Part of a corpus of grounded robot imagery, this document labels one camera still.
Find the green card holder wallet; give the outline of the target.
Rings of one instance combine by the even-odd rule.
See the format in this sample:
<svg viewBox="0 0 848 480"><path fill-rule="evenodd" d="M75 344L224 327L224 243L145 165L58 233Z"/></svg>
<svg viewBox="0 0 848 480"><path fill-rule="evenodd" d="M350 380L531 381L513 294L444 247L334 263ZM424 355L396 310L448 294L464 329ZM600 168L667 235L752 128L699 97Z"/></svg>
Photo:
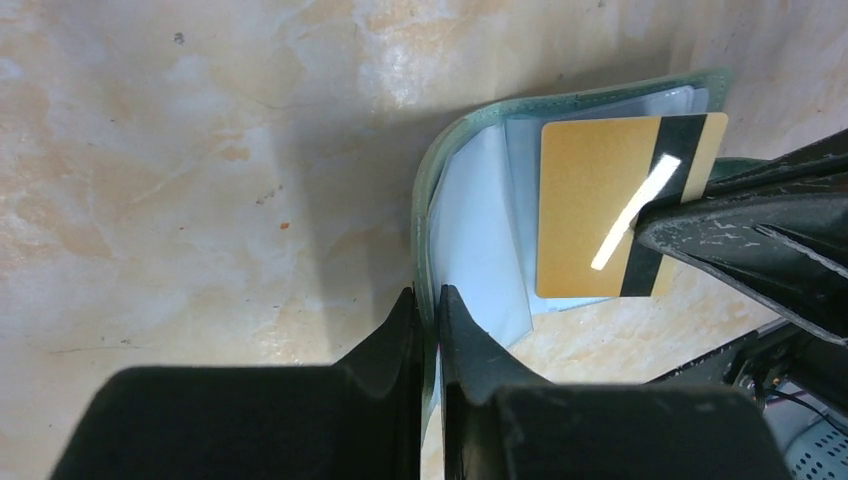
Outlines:
<svg viewBox="0 0 848 480"><path fill-rule="evenodd" d="M473 110L428 147L413 188L416 299L426 327L422 417L441 396L436 309L456 286L498 345L533 329L540 313L596 303L535 291L540 140L554 121L718 112L733 75L710 68L589 90L505 99Z"/></svg>

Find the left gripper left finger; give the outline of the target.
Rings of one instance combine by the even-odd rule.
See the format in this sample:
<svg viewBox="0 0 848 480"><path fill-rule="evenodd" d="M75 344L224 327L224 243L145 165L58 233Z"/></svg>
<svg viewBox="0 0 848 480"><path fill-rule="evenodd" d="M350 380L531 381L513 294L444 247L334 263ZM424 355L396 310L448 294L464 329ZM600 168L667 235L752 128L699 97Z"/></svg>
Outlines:
<svg viewBox="0 0 848 480"><path fill-rule="evenodd" d="M416 479L415 295L330 365L134 367L97 392L55 479Z"/></svg>

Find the gold credit card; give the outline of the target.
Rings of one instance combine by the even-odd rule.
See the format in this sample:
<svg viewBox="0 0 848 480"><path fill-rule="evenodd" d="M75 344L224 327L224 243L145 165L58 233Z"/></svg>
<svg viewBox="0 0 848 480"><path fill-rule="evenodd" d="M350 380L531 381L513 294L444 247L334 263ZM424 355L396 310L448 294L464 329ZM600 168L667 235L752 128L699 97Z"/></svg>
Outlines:
<svg viewBox="0 0 848 480"><path fill-rule="evenodd" d="M653 208L703 195L727 124L711 112L545 125L536 294L665 294L677 263L640 245L635 225Z"/></svg>

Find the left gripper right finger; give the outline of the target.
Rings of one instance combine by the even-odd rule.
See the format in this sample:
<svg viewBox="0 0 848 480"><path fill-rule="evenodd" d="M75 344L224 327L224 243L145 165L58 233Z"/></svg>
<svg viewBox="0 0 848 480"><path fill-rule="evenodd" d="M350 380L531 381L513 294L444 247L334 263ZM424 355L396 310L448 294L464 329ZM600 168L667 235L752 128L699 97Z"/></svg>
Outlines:
<svg viewBox="0 0 848 480"><path fill-rule="evenodd" d="M754 404L725 386L555 384L441 289L449 479L787 479Z"/></svg>

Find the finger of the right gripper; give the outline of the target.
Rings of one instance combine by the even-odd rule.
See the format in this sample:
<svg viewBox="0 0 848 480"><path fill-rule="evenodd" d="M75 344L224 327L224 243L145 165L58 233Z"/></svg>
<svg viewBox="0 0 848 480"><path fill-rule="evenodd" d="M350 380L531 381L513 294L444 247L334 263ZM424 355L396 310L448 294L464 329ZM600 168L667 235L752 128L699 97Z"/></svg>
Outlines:
<svg viewBox="0 0 848 480"><path fill-rule="evenodd" d="M846 346L846 131L650 212L635 238Z"/></svg>

